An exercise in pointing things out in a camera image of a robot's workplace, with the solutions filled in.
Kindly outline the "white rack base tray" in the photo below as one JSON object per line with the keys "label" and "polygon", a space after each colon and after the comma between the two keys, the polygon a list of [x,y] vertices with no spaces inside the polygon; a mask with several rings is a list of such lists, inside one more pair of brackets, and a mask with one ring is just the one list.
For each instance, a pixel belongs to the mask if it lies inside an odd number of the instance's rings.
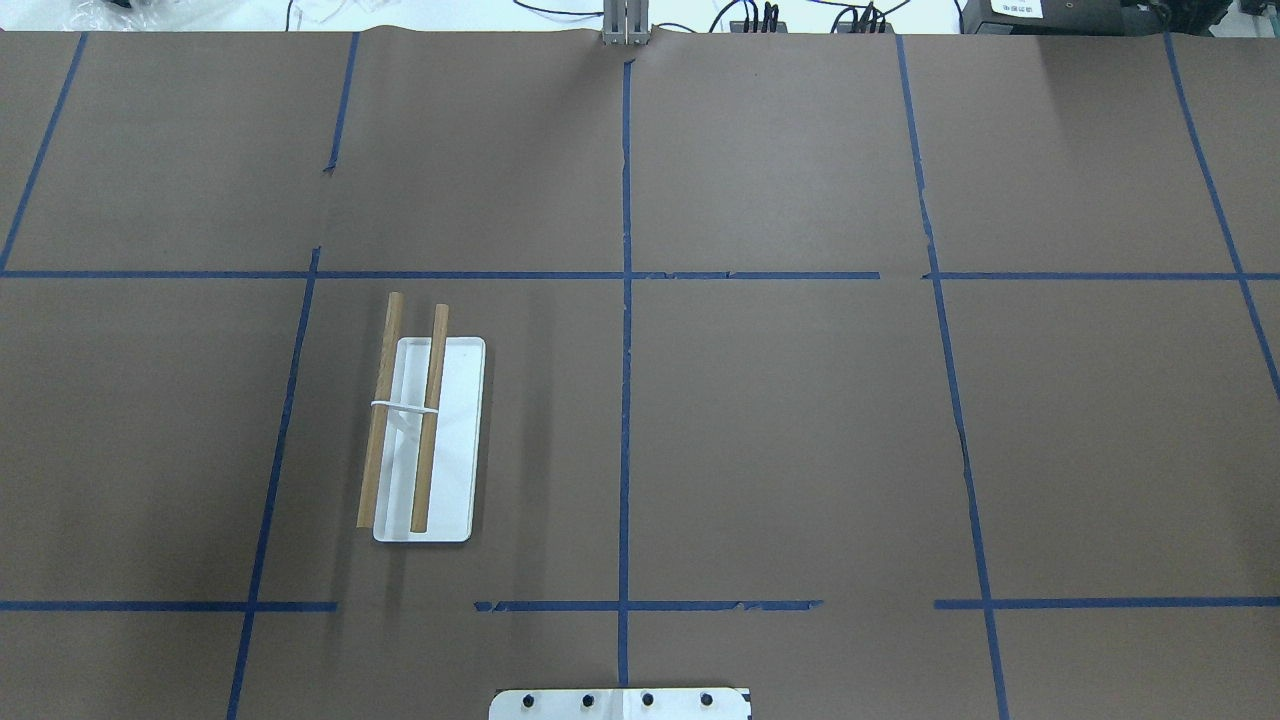
{"label": "white rack base tray", "polygon": [[[422,406],[430,338],[397,343],[390,401]],[[422,415],[388,411],[372,538],[381,543],[463,543],[472,534],[486,346],[449,337],[438,415],[429,521],[410,530]]]}

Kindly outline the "right wooden rack rod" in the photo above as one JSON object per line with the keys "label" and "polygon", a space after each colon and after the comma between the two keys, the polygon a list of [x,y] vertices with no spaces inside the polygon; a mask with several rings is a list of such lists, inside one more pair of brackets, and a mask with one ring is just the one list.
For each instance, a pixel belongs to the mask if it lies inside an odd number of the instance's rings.
{"label": "right wooden rack rod", "polygon": [[425,414],[421,420],[419,455],[415,468],[410,520],[410,530],[413,533],[425,533],[428,529],[449,319],[451,307],[447,304],[436,304],[433,311],[431,341],[424,386],[422,407]]}

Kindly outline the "wooden rack rod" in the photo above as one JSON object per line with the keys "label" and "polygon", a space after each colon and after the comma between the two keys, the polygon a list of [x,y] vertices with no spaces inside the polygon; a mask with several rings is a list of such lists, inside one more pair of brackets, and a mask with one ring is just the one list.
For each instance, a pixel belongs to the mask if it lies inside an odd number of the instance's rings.
{"label": "wooden rack rod", "polygon": [[413,533],[425,533],[428,529],[449,319],[451,307],[447,304],[436,304],[433,311],[431,341],[424,386],[422,407],[425,414],[421,420],[419,455],[415,468],[410,520],[410,530]]}
{"label": "wooden rack rod", "polygon": [[371,529],[375,521],[379,482],[381,475],[381,452],[383,443],[385,442],[388,423],[387,415],[389,410],[387,402],[390,401],[396,366],[396,347],[401,337],[403,307],[403,295],[396,291],[389,292],[380,337],[376,384],[372,401],[370,404],[370,427],[367,446],[364,456],[364,470],[356,519],[356,527],[358,529]]}

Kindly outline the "left wooden rack rod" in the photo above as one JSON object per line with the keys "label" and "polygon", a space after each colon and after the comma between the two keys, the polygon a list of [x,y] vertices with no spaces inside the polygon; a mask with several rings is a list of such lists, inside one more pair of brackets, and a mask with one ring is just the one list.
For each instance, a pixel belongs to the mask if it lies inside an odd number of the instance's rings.
{"label": "left wooden rack rod", "polygon": [[401,337],[403,307],[403,295],[396,291],[389,292],[380,337],[376,384],[372,401],[370,404],[370,427],[367,446],[364,456],[364,470],[356,519],[356,527],[358,529],[371,529],[375,521],[379,482],[381,475],[381,452],[383,443],[385,442],[388,423],[387,415],[389,410],[387,402],[390,401],[396,366],[396,347]]}

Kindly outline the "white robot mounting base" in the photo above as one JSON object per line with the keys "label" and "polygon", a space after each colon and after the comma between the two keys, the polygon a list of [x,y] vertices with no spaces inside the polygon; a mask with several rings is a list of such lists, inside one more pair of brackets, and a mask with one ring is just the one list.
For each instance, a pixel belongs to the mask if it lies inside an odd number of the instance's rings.
{"label": "white robot mounting base", "polygon": [[751,719],[750,691],[732,687],[508,689],[489,719]]}

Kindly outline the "black box with labels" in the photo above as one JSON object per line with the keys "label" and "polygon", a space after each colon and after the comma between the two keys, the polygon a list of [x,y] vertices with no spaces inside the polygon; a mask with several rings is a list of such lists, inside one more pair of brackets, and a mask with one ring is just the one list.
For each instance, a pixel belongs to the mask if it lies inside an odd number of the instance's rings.
{"label": "black box with labels", "polygon": [[1230,1],[966,1],[964,35],[1206,36]]}

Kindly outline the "grey aluminium post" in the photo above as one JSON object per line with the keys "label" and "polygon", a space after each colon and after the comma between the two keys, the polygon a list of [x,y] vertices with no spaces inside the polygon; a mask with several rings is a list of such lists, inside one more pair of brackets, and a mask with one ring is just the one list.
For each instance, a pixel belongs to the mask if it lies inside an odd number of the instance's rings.
{"label": "grey aluminium post", "polygon": [[602,42],[608,46],[648,45],[652,37],[648,0],[602,3]]}

